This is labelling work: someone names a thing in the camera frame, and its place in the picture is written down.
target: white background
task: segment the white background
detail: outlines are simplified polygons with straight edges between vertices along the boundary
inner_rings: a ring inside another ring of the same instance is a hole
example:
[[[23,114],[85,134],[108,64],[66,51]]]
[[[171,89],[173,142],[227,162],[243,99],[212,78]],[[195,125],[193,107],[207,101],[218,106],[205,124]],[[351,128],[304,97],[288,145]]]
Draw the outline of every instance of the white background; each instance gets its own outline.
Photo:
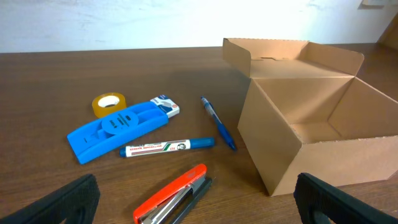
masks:
[[[397,12],[361,0],[0,0],[0,52],[376,42]]]

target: tape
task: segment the tape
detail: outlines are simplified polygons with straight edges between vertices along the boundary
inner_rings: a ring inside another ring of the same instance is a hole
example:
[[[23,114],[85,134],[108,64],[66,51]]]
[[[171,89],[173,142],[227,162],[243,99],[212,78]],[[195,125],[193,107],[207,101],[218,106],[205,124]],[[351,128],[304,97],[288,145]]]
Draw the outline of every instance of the tape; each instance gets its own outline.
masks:
[[[126,108],[126,99],[120,93],[105,93],[97,96],[92,104],[97,118],[103,118],[113,112]]]

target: wooden table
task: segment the wooden table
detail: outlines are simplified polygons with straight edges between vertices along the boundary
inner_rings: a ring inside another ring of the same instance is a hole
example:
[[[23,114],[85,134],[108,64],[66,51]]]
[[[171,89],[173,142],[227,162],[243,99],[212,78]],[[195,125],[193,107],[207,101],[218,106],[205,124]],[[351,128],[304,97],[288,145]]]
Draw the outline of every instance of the wooden table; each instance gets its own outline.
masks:
[[[359,76],[398,99],[398,52],[340,45],[366,55]],[[184,223],[300,223],[292,194],[267,196],[237,124],[249,79],[220,47],[0,55],[0,217],[83,174],[96,176],[95,223],[132,223],[132,211],[165,184],[204,163],[211,190]],[[66,135],[94,119],[92,100],[111,91],[127,105],[166,94],[181,107],[170,123],[134,144],[216,136],[216,147],[129,159],[118,151],[79,165]],[[236,141],[220,138],[200,102],[206,96]],[[340,189],[398,217],[398,176]]]

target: marker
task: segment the marker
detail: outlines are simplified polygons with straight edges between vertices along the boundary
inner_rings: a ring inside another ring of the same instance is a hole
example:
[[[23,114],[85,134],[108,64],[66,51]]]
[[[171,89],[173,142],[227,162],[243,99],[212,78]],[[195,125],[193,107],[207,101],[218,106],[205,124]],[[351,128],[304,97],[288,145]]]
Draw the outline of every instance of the marker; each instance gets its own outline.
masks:
[[[215,141],[213,137],[186,139],[178,141],[144,144],[140,146],[126,146],[121,148],[119,153],[121,157],[133,157],[133,156],[155,154],[160,152],[173,152],[178,150],[213,147],[214,145]]]
[[[223,139],[225,140],[227,145],[229,145],[232,150],[236,151],[234,139],[231,137],[231,135],[229,134],[226,127],[223,125],[223,123],[218,118],[213,105],[208,100],[206,100],[206,98],[204,98],[203,96],[200,99],[203,103],[203,106],[205,106],[205,109],[207,110],[207,112],[210,114],[210,116],[214,119],[215,123],[217,124],[218,132],[220,132],[221,136],[223,137]]]

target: blue plastic case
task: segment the blue plastic case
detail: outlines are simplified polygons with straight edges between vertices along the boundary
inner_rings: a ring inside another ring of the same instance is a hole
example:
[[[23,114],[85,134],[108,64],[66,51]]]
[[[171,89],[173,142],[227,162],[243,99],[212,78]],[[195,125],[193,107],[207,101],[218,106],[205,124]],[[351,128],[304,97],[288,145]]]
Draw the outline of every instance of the blue plastic case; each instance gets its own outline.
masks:
[[[88,123],[67,138],[80,164],[85,164],[169,122],[153,102],[140,103]]]

